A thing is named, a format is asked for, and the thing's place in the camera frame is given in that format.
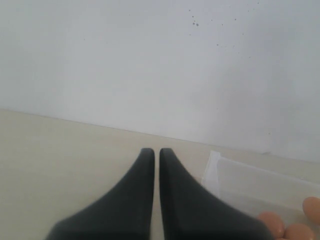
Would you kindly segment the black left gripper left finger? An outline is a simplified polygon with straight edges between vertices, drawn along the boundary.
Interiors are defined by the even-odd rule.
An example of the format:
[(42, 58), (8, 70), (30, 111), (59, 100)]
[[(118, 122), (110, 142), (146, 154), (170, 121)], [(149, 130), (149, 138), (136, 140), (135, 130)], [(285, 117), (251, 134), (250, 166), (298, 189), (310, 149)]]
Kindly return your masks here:
[(122, 179), (96, 202), (57, 222), (48, 240), (149, 240), (155, 153), (141, 149)]

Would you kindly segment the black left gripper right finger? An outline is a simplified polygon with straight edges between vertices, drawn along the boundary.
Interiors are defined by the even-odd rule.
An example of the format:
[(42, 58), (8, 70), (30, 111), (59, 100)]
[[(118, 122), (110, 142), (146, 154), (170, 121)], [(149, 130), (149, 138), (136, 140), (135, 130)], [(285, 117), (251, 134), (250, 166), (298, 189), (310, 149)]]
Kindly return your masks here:
[(159, 193), (166, 240), (273, 239), (260, 220), (202, 187), (171, 148), (159, 152)]

